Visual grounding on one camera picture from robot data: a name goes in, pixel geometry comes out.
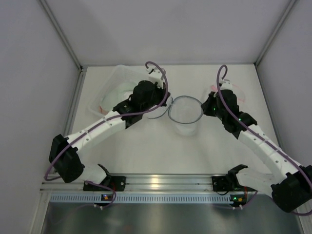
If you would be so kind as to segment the blue-trimmed mesh laundry bag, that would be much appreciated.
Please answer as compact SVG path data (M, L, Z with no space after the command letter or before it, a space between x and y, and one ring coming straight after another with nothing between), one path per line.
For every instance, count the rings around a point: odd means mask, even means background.
M174 131L185 137L194 136L198 122L203 116L201 102L195 97L182 95L169 97L164 106L146 114L148 119L158 119L167 115Z

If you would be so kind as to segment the light green bra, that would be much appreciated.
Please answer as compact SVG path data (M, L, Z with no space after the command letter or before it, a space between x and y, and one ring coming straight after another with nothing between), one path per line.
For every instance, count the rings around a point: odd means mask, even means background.
M100 106L110 111L112 110L118 103L122 102L122 93L125 91L130 91L134 89L137 84L135 82L124 82L118 85L116 88L109 90L102 98L100 102Z

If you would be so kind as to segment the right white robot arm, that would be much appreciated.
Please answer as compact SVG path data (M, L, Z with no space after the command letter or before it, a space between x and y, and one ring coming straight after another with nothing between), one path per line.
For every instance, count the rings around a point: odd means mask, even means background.
M264 174L243 164L230 169L226 179L231 190L248 187L261 192L287 213L311 200L312 167L302 166L278 148L254 118L240 111L233 91L210 92L201 108L204 115L219 118L225 130L270 170Z

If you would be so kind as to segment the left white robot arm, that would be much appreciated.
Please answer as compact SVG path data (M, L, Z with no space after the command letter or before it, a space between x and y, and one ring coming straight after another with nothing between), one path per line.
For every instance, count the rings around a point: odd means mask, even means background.
M105 185L110 177L108 170L100 164L83 163L83 155L108 137L141 121L144 114L164 106L169 96L167 81L161 86L158 82L140 81L126 100L100 120L75 134L55 136L49 154L50 168L55 169L65 183L83 180Z

